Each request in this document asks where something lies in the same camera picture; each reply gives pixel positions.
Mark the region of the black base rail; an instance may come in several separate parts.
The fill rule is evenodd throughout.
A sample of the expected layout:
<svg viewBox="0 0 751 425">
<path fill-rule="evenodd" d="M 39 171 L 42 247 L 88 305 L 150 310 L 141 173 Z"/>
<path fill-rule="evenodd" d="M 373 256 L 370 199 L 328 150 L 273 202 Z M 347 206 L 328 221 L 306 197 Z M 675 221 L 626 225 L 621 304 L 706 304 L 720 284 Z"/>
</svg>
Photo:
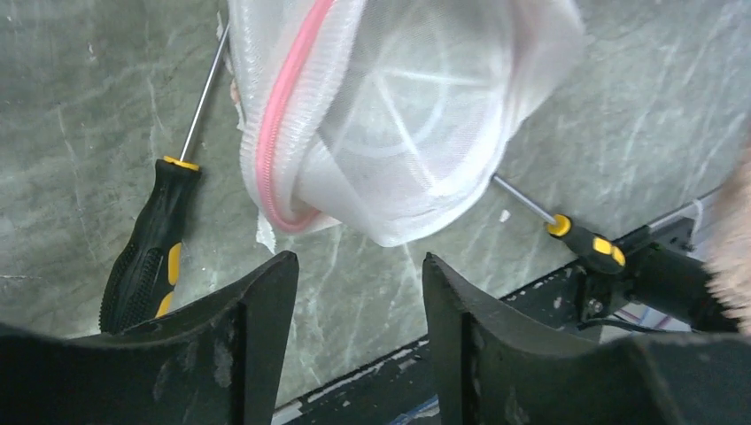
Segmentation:
<svg viewBox="0 0 751 425">
<path fill-rule="evenodd" d="M 426 336 L 281 409 L 277 424 L 747 424 L 750 342 L 707 293 L 693 220 L 623 237 L 496 299 L 423 263 Z"/>
</svg>

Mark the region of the pink rimmed mesh bag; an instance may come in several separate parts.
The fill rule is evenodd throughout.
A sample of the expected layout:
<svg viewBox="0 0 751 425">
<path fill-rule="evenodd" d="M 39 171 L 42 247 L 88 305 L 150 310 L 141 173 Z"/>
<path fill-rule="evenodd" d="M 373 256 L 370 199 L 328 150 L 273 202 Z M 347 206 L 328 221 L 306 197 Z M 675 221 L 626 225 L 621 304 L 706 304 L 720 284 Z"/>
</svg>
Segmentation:
<svg viewBox="0 0 751 425">
<path fill-rule="evenodd" d="M 228 31 L 254 204 L 383 247 L 465 213 L 585 48 L 572 1 L 231 1 Z"/>
</svg>

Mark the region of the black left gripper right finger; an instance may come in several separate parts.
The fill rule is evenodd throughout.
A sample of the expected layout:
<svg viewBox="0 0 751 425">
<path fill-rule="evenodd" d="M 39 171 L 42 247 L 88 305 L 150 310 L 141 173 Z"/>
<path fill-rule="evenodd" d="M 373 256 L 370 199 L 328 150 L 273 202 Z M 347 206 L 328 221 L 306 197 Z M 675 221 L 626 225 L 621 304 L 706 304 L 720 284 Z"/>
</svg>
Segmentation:
<svg viewBox="0 0 751 425">
<path fill-rule="evenodd" d="M 747 424 L 750 340 L 661 333 L 596 344 L 549 328 L 428 254 L 422 285 L 444 424 Z"/>
</svg>

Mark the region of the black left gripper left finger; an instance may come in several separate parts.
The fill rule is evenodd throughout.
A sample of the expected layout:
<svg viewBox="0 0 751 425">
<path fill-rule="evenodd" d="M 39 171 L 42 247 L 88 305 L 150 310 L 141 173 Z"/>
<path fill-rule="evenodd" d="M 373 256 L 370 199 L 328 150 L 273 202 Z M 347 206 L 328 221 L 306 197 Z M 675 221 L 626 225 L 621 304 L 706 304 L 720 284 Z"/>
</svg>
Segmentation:
<svg viewBox="0 0 751 425">
<path fill-rule="evenodd" d="M 117 335 L 1 327 L 4 424 L 268 424 L 297 288 L 284 251 L 238 281 Z"/>
</svg>

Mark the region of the small yellow black screwdriver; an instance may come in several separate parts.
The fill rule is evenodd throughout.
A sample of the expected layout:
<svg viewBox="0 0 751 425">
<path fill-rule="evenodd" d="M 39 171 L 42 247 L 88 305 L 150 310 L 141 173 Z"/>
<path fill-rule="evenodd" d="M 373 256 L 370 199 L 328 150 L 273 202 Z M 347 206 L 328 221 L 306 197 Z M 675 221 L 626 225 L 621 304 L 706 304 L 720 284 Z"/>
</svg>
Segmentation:
<svg viewBox="0 0 751 425">
<path fill-rule="evenodd" d="M 105 285 L 99 311 L 103 333 L 116 334 L 169 311 L 180 275 L 187 212 L 202 175 L 200 166 L 190 161 L 191 147 L 221 66 L 228 32 L 228 27 L 221 32 L 181 154 L 155 161 L 151 194 Z"/>
</svg>

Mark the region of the long yellow black screwdriver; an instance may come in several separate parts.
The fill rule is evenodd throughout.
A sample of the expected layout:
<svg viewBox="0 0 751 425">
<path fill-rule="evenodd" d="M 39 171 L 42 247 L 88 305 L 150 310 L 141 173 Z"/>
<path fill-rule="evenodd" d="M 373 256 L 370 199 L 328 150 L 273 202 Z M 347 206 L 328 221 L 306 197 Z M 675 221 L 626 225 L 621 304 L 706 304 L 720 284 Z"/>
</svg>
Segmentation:
<svg viewBox="0 0 751 425">
<path fill-rule="evenodd" d="M 602 274 L 619 274 L 625 269 L 626 257 L 614 242 L 575 223 L 567 215 L 546 211 L 500 175 L 494 174 L 492 180 L 542 219 L 546 232 L 563 242 L 587 268 Z"/>
</svg>

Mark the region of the beige lace bra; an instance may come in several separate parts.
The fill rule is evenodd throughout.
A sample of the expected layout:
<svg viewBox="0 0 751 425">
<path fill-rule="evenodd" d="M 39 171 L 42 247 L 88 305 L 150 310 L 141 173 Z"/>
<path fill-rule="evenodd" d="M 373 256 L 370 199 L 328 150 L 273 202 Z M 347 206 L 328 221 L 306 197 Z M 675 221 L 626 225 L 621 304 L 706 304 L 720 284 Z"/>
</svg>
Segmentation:
<svg viewBox="0 0 751 425">
<path fill-rule="evenodd" d="M 713 205 L 716 228 L 709 238 L 706 268 L 712 274 L 708 292 L 750 334 L 750 144 L 719 190 Z"/>
</svg>

